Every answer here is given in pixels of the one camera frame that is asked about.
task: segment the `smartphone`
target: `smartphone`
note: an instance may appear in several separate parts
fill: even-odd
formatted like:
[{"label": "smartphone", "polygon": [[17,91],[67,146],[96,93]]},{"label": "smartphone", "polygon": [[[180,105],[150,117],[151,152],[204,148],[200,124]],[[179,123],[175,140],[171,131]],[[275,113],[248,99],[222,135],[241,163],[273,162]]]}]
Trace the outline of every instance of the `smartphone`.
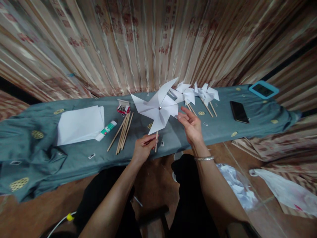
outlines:
[{"label": "smartphone", "polygon": [[233,113],[233,118],[236,121],[248,124],[249,120],[248,120],[247,114],[245,113],[242,103],[230,101],[230,105],[231,105],[231,110]]}]

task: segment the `gray-green cloth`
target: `gray-green cloth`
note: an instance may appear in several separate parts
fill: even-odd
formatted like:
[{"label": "gray-green cloth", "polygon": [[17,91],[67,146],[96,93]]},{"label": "gray-green cloth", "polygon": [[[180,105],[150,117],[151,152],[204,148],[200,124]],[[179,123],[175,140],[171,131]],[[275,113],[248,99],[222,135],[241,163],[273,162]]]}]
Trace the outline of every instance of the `gray-green cloth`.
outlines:
[{"label": "gray-green cloth", "polygon": [[[264,101],[248,91],[248,87],[249,85],[217,88],[220,101],[212,101],[217,113],[217,117],[214,115],[213,118],[200,98],[195,98],[195,105],[191,105],[202,121],[202,133],[206,144],[281,133],[300,118],[300,112],[287,111],[274,99]],[[154,94],[138,93],[136,96],[149,101]],[[118,98],[130,102],[134,116],[124,150],[115,155],[119,137],[109,152],[107,148],[124,119],[117,112]],[[233,119],[230,101],[244,105],[249,124]],[[95,105],[104,106],[105,125],[112,120],[118,122],[118,125],[100,142],[92,139],[54,147],[56,128],[61,115],[58,112]],[[184,105],[184,102],[179,103],[179,110]],[[101,169],[126,165],[132,157],[135,141],[149,132],[148,125],[152,122],[150,118],[137,112],[131,95],[33,105],[18,116],[0,122],[0,193],[13,193],[19,202],[24,202],[52,191],[61,184],[93,175]],[[176,118],[170,117],[166,127],[160,130],[159,134],[158,151],[152,151],[149,159],[189,148],[184,128]]]}]

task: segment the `silver bracelet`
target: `silver bracelet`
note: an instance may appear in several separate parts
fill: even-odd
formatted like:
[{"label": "silver bracelet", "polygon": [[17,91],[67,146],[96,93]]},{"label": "silver bracelet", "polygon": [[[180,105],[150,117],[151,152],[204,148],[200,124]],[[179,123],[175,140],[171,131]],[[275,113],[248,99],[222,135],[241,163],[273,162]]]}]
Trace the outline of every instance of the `silver bracelet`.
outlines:
[{"label": "silver bracelet", "polygon": [[195,160],[196,161],[202,161],[202,160],[213,160],[214,157],[213,156],[207,156],[207,157],[199,157],[199,158],[196,158],[195,157]]}]

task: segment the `white pinwheel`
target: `white pinwheel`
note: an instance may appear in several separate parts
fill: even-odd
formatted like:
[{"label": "white pinwheel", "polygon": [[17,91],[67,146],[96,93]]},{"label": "white pinwheel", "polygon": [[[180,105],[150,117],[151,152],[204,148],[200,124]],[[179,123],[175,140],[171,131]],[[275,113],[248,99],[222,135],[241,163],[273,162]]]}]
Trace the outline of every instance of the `white pinwheel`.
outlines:
[{"label": "white pinwheel", "polygon": [[166,95],[177,80],[165,83],[148,102],[131,95],[138,112],[154,120],[149,135],[165,128],[169,116],[178,115],[178,104]]},{"label": "white pinwheel", "polygon": [[184,84],[184,81],[179,83],[177,85],[176,90],[175,89],[170,89],[171,95],[175,98],[176,103],[185,101],[186,104],[189,104],[190,102],[195,105],[195,94],[194,94],[194,89],[189,88],[191,84]]},{"label": "white pinwheel", "polygon": [[194,93],[195,93],[195,96],[199,96],[203,100],[204,104],[207,106],[208,106],[208,102],[210,102],[213,99],[216,99],[219,101],[218,91],[211,87],[208,87],[208,84],[204,84],[202,88],[198,88],[197,83],[195,83]]}]

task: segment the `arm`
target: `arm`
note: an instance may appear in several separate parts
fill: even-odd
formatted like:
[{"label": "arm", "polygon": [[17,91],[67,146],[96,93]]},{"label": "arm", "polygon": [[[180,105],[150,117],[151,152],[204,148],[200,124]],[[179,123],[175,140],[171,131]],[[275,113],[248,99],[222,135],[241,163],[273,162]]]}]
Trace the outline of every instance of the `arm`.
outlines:
[{"label": "arm", "polygon": [[[211,156],[201,132],[201,121],[187,108],[179,113],[178,120],[184,125],[188,142],[195,157]],[[234,221],[249,221],[239,200],[218,170],[213,160],[197,161],[201,191],[214,221],[221,221],[220,233]]]},{"label": "arm", "polygon": [[136,141],[130,164],[93,213],[79,238],[115,237],[136,175],[157,142],[155,134]]}]

